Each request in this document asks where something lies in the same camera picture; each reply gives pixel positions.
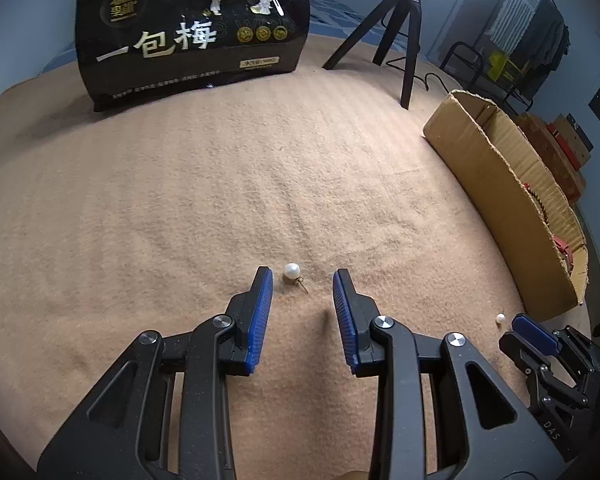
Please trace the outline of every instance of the pearl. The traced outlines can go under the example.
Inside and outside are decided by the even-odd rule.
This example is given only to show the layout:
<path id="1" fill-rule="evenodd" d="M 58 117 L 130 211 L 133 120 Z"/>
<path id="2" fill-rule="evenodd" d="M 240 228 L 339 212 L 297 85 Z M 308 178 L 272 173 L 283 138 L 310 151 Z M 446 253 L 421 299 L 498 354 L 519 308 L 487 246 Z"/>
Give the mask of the pearl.
<path id="1" fill-rule="evenodd" d="M 285 276 L 289 278 L 289 280 L 297 280 L 301 275 L 302 271 L 298 264 L 286 264 Z"/>

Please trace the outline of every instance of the pearl earring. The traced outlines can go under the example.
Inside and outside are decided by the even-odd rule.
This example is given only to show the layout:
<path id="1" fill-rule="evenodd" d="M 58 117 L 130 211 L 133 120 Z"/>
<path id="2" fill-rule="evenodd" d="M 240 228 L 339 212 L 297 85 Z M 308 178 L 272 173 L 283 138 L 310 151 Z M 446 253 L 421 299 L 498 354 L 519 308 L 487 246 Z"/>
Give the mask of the pearl earring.
<path id="1" fill-rule="evenodd" d="M 286 264 L 285 278 L 295 282 L 296 285 L 302 285 L 302 288 L 308 294 L 309 291 L 304 286 L 304 283 L 302 283 L 304 280 L 302 279 L 302 271 L 298 264 Z"/>

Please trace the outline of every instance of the brown box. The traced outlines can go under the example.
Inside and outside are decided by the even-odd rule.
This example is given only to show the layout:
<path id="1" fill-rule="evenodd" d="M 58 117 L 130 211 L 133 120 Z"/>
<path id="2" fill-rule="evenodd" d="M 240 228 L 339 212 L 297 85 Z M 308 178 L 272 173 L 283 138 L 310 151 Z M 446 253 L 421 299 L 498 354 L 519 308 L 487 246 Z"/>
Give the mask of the brown box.
<path id="1" fill-rule="evenodd" d="M 553 125 L 557 129 L 556 135 L 560 134 L 563 139 L 566 140 L 571 152 L 579 162 L 580 167 L 585 165 L 591 158 L 591 153 L 586 149 L 586 145 L 582 142 L 580 136 L 577 135 L 573 126 L 566 120 L 566 117 L 562 115 L 558 116 L 558 118 L 553 121 Z"/>
<path id="2" fill-rule="evenodd" d="M 519 115 L 515 123 L 540 155 L 542 162 L 566 195 L 568 203 L 573 205 L 582 196 L 586 181 L 571 165 L 557 140 L 548 130 L 547 124 L 538 116 L 528 113 Z"/>
<path id="3" fill-rule="evenodd" d="M 544 321 L 582 304 L 588 272 L 584 234 L 560 186 L 513 121 L 493 102 L 453 91 L 424 134 L 480 211 L 526 312 Z M 548 225 L 525 183 L 544 204 Z M 573 251 L 570 274 L 553 235 Z"/>
<path id="4" fill-rule="evenodd" d="M 568 161 L 573 166 L 574 170 L 579 171 L 580 168 L 582 168 L 582 163 L 578 160 L 576 154 L 573 153 L 573 150 L 571 150 L 571 147 L 568 145 L 568 142 L 566 142 L 566 139 L 562 137 L 560 132 L 558 132 L 557 130 L 555 130 L 555 140 L 560 145 L 560 148 L 562 148 L 562 151 L 566 155 Z"/>

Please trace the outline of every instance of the metal screw head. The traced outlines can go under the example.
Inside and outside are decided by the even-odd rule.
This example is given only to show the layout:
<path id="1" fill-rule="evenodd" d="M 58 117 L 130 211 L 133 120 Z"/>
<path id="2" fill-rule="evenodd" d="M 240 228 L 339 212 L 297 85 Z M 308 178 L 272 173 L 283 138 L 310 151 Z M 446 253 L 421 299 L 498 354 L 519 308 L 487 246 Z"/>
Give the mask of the metal screw head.
<path id="1" fill-rule="evenodd" d="M 212 323 L 216 328 L 227 328 L 232 323 L 232 320 L 226 314 L 221 314 L 220 316 L 215 316 Z"/>
<path id="2" fill-rule="evenodd" d="M 378 316 L 373 319 L 375 326 L 378 328 L 391 328 L 395 323 L 393 318 L 389 316 Z"/>
<path id="3" fill-rule="evenodd" d="M 147 330 L 138 336 L 138 341 L 140 341 L 140 343 L 143 345 L 152 345 L 158 340 L 159 336 L 160 334 L 155 332 L 155 330 Z"/>
<path id="4" fill-rule="evenodd" d="M 453 332 L 449 334 L 446 336 L 446 340 L 452 346 L 464 346 L 464 343 L 466 343 L 466 338 L 459 332 Z"/>

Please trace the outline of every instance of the beige blanket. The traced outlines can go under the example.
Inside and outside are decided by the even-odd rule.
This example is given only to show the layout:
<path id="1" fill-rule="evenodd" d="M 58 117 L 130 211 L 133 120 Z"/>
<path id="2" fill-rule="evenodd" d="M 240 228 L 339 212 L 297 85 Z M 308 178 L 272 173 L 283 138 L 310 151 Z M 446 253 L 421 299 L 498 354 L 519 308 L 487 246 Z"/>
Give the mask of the beige blanket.
<path id="1" fill-rule="evenodd" d="M 294 73 L 106 114 L 75 64 L 0 98 L 0 426 L 29 463 L 138 333 L 192 330 L 259 265 L 275 273 L 261 363 L 229 380 L 241 480 L 368 468 L 375 380 L 345 365 L 338 267 L 414 332 L 464 332 L 524 395 L 497 349 L 515 284 L 422 136 L 445 92 L 416 82 L 403 110 L 372 47 L 321 69 L 338 44 L 312 36 Z M 287 262 L 308 294 L 282 282 Z"/>

